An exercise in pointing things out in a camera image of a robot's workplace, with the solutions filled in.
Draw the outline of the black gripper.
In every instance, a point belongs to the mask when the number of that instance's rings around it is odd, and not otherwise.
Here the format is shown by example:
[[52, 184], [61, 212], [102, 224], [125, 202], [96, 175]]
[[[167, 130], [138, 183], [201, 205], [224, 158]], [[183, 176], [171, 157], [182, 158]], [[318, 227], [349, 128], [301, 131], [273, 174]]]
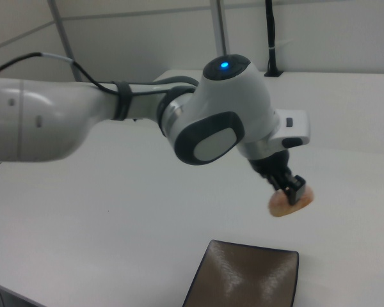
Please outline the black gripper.
[[275, 191], [284, 191], [289, 205], [295, 205], [305, 192], [306, 181], [299, 175], [292, 176], [288, 162], [288, 150], [274, 153], [263, 159], [249, 160], [255, 172], [266, 179]]

